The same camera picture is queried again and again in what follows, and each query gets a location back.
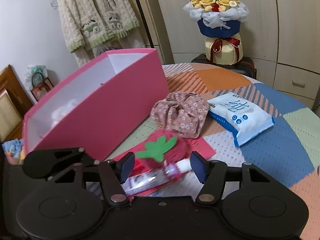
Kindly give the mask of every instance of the pink storage box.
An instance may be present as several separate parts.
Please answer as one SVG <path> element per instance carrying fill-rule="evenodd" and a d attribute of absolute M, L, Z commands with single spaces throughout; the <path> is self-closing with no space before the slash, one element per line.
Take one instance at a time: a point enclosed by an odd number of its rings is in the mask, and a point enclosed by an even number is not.
<path fill-rule="evenodd" d="M 104 160 L 169 93 L 155 49 L 107 51 L 54 87 L 25 115 L 25 152 L 84 147 Z M 74 100 L 57 124 L 52 112 Z"/>

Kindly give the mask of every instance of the toothpaste tube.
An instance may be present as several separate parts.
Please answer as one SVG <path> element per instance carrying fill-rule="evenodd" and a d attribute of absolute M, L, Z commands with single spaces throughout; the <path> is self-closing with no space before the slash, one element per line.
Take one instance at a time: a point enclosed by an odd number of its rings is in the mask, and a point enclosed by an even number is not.
<path fill-rule="evenodd" d="M 165 184 L 170 180 L 177 179 L 187 171 L 191 171 L 190 159 L 183 159 L 175 164 L 167 165 L 164 169 L 148 171 L 129 177 L 127 181 L 122 184 L 122 188 L 127 196 L 135 195 Z"/>
<path fill-rule="evenodd" d="M 236 147 L 275 123 L 259 106 L 232 92 L 210 99 L 208 103 L 208 114 L 233 134 Z"/>

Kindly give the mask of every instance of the green felt leaf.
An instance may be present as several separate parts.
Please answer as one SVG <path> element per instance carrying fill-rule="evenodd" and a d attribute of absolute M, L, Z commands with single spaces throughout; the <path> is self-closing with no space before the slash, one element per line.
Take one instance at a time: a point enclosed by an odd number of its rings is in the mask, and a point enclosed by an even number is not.
<path fill-rule="evenodd" d="M 156 162 L 162 162 L 164 154 L 176 145 L 178 138 L 174 136 L 169 141 L 166 142 L 166 140 L 167 137 L 163 135 L 156 142 L 146 142 L 144 145 L 146 150 L 138 151 L 136 157 L 140 159 L 150 158 Z"/>

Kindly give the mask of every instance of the plastic bag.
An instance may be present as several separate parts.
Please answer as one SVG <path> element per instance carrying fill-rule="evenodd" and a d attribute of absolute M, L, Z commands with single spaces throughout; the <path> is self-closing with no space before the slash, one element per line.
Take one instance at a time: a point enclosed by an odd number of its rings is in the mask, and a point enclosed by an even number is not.
<path fill-rule="evenodd" d="M 29 65 L 25 74 L 25 84 L 28 90 L 33 89 L 32 76 L 34 73 L 41 73 L 44 78 L 48 77 L 48 71 L 45 65 Z M 33 79 L 33 84 L 36 86 L 43 81 L 41 75 L 36 75 Z"/>
<path fill-rule="evenodd" d="M 208 103 L 209 115 L 232 132 L 236 147 L 274 125 L 270 114 L 235 93 L 218 96 Z"/>

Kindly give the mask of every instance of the suitcase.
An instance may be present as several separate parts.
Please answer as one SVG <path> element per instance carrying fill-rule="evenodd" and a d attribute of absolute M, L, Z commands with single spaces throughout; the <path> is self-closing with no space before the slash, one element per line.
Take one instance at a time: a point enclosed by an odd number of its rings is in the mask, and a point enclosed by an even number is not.
<path fill-rule="evenodd" d="M 207 59 L 205 54 L 200 54 L 198 57 L 194 58 L 191 62 L 210 64 L 210 60 Z M 220 64 L 213 64 L 213 65 L 229 69 L 231 71 L 237 72 L 239 74 L 245 75 L 250 78 L 257 79 L 257 69 L 254 67 L 253 60 L 249 57 L 243 57 L 238 63 L 233 65 L 220 65 Z"/>

